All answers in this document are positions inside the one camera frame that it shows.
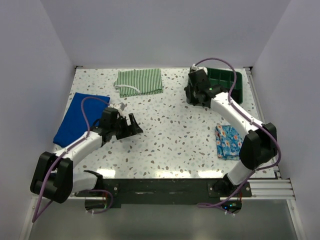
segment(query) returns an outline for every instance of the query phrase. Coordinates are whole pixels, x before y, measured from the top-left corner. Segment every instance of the green plastic container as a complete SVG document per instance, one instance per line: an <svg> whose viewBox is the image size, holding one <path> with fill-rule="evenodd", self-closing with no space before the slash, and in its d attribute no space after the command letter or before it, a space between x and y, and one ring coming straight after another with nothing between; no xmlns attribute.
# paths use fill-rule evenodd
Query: green plastic container
<svg viewBox="0 0 320 240"><path fill-rule="evenodd" d="M221 70L216 68L208 69L208 78L212 85L221 85L228 91L234 82L234 73L228 70ZM243 102L243 87L242 87L242 74L236 72L236 84L231 93L231 97L235 100L237 104L242 104Z"/></svg>

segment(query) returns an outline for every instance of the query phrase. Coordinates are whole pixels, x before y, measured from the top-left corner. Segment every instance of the white wall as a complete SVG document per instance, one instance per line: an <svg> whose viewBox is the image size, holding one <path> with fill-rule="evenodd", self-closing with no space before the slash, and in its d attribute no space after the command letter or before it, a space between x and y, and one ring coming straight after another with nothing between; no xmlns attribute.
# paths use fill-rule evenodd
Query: white wall
<svg viewBox="0 0 320 240"><path fill-rule="evenodd" d="M0 2L0 239L19 238L33 172L51 150L73 72L39 0Z"/></svg>
<svg viewBox="0 0 320 240"><path fill-rule="evenodd" d="M278 129L280 170L290 177L310 240L319 239L320 1L292 0L253 67L263 112Z"/></svg>
<svg viewBox="0 0 320 240"><path fill-rule="evenodd" d="M41 0L76 65L253 66L290 0Z"/></svg>

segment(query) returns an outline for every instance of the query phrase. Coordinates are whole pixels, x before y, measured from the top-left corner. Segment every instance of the green striped cloth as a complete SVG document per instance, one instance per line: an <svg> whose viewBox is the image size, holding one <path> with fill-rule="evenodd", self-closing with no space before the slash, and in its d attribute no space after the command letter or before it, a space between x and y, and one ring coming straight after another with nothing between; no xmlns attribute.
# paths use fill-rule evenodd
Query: green striped cloth
<svg viewBox="0 0 320 240"><path fill-rule="evenodd" d="M163 93L159 68L119 71L113 85L119 90L121 98Z"/></svg>

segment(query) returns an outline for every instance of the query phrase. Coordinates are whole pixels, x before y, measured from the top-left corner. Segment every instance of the blue floral fabric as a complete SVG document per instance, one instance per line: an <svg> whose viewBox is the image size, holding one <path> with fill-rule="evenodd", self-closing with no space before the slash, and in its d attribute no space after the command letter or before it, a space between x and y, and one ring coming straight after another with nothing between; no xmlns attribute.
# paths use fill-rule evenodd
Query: blue floral fabric
<svg viewBox="0 0 320 240"><path fill-rule="evenodd" d="M243 140L237 130L231 125L218 125L215 127L214 134L218 158L239 160Z"/></svg>

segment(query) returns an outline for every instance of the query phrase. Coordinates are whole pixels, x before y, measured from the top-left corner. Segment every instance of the speckled white table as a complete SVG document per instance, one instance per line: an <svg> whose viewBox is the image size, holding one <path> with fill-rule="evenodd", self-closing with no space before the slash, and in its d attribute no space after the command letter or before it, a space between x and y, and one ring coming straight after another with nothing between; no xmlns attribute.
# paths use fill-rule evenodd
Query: speckled white table
<svg viewBox="0 0 320 240"><path fill-rule="evenodd" d="M76 70L66 111L76 92L110 96L111 103L125 103L125 113L134 114L143 134L122 140L113 137L82 160L75 171L93 170L105 178L220 178L233 168L237 161L217 157L214 135L216 125L228 122L209 108L186 103L189 69L162 68L161 94L120 98L113 82L118 71L126 70ZM242 73L241 106L258 119L246 71L236 71ZM275 173L267 169L253 178L275 178Z"/></svg>

